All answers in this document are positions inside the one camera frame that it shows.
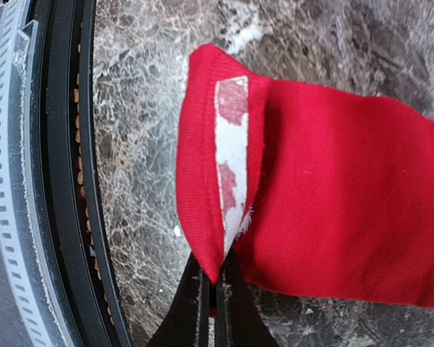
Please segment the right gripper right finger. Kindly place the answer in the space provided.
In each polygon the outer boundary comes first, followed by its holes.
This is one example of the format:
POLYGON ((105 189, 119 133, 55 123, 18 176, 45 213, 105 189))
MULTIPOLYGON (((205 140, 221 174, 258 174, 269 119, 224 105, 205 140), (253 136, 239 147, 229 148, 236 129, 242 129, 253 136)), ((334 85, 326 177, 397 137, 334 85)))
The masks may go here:
POLYGON ((216 284, 216 346, 277 346, 256 310, 233 249, 216 284))

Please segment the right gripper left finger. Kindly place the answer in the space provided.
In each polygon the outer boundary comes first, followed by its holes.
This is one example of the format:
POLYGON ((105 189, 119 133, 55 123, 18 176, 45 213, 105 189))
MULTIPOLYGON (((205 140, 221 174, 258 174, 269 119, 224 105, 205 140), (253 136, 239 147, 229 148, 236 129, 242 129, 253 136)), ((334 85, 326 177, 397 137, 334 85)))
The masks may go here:
POLYGON ((208 345, 208 276, 190 255, 170 309, 150 347, 208 345))

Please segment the red santa sock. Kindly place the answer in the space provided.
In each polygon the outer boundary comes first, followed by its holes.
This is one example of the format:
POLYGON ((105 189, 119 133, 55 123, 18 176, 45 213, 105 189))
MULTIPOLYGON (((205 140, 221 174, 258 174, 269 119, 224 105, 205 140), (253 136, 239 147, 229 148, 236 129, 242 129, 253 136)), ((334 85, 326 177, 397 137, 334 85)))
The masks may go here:
POLYGON ((182 230, 212 282, 434 308, 434 121, 251 72, 205 45, 179 118, 182 230))

